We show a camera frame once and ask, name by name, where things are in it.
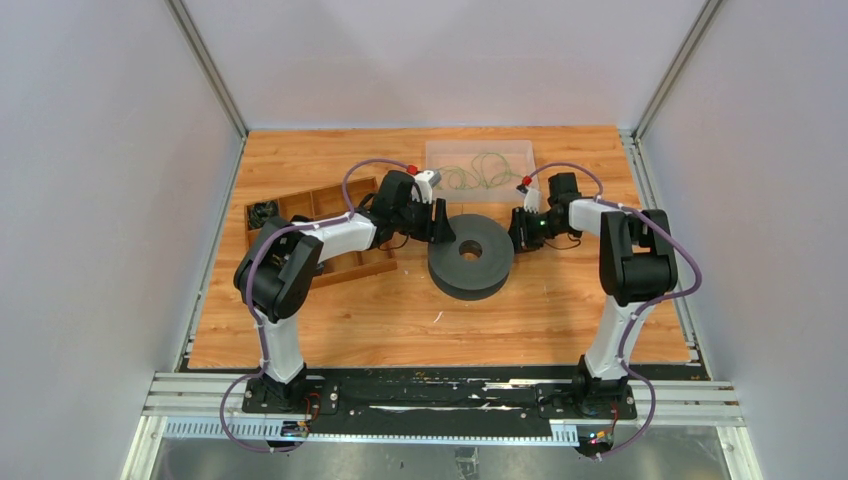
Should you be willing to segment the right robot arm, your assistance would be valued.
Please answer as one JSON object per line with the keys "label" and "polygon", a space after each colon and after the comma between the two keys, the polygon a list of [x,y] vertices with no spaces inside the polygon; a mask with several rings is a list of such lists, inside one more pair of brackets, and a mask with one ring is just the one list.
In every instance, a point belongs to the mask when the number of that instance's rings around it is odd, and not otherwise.
{"label": "right robot arm", "polygon": [[644,320],[657,298],[677,284],[676,256],[662,237],[668,219],[661,210],[628,212],[578,190],[573,173],[549,178],[547,211],[539,209],[541,193],[530,177],[517,185],[523,204],[513,209],[508,229],[518,253],[541,249],[559,235],[599,241],[599,280],[606,301],[593,343],[580,357],[572,379],[571,400],[582,415],[595,417],[613,400],[624,397],[629,362]]}

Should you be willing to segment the dark grey spool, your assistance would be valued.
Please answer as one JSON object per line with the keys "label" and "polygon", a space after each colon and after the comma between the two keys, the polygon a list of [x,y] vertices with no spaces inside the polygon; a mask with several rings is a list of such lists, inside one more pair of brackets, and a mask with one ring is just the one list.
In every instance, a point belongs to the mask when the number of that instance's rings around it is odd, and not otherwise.
{"label": "dark grey spool", "polygon": [[449,219],[453,241],[428,246],[431,280],[446,295],[478,301],[496,294],[506,284],[514,262],[514,246],[505,228],[479,214]]}

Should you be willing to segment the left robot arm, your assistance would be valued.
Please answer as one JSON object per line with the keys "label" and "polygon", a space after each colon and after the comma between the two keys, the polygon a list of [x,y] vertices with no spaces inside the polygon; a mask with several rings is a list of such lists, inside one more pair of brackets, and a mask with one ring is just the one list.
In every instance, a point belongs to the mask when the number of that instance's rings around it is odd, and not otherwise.
{"label": "left robot arm", "polygon": [[258,330],[258,376],[270,383],[267,397],[279,411],[296,412],[306,400],[297,314],[320,264],[379,249],[396,235],[428,244],[455,240],[446,202],[434,195],[440,181],[434,170],[393,170],[375,194],[336,217],[286,221],[276,216],[265,222],[233,284]]}

